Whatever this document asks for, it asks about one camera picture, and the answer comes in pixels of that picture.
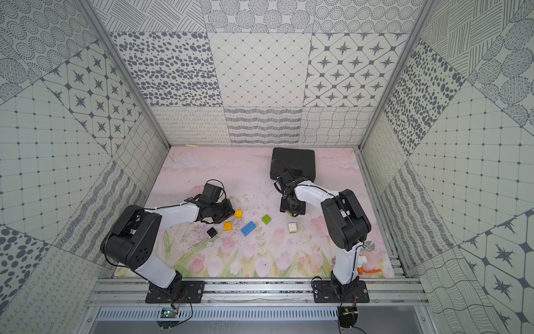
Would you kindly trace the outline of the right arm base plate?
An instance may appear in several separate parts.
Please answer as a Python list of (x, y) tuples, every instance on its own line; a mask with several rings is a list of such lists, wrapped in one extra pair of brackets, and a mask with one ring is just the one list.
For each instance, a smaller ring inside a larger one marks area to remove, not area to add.
[(370, 297), (364, 281), (355, 280), (347, 285), (336, 281), (311, 282), (315, 303), (369, 303)]

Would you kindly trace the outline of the blue long lego brick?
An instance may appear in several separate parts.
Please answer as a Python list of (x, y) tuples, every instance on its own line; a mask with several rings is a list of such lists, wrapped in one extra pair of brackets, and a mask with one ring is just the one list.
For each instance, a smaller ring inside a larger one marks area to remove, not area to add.
[(247, 237), (252, 231), (257, 228), (257, 224), (254, 221), (250, 221), (241, 229), (243, 236)]

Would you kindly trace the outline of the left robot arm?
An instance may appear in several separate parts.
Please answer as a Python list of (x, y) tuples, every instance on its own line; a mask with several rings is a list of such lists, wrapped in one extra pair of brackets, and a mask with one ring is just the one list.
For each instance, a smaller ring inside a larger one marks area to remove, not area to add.
[(228, 199), (203, 203), (190, 198), (154, 209), (130, 205), (104, 237), (100, 251), (106, 260), (117, 262), (160, 289), (170, 289), (179, 280), (179, 272), (155, 253), (159, 233), (182, 224), (221, 224), (234, 213)]

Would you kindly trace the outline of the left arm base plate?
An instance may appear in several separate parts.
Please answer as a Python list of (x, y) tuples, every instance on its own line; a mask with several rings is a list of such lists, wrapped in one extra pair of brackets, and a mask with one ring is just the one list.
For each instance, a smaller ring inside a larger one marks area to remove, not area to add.
[(150, 283), (145, 302), (147, 304), (178, 304), (183, 299), (185, 303), (201, 303), (205, 285), (205, 281), (180, 281), (164, 289)]

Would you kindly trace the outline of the green lego brick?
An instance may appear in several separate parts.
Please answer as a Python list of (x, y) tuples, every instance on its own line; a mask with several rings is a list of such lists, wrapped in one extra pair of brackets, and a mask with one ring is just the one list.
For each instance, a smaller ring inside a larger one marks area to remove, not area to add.
[(272, 218), (268, 214), (266, 214), (261, 218), (261, 220), (263, 221), (264, 224), (267, 225), (272, 221)]

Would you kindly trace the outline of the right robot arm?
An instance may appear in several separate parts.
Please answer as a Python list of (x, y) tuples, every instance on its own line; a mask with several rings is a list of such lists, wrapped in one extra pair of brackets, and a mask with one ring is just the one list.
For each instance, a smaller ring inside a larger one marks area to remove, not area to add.
[(371, 223), (356, 195), (350, 189), (324, 189), (306, 178), (297, 178), (288, 169), (272, 174), (271, 179), (282, 196), (281, 212), (297, 217), (306, 212), (307, 205), (322, 210), (328, 234), (338, 247), (332, 280), (344, 288), (358, 280), (360, 251)]

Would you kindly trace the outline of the black lego brick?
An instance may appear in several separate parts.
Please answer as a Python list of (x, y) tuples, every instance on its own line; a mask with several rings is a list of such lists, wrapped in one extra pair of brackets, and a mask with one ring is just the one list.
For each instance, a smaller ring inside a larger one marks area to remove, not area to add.
[(215, 228), (210, 228), (207, 231), (208, 236), (210, 236), (211, 239), (215, 238), (215, 236), (218, 235), (218, 232)]

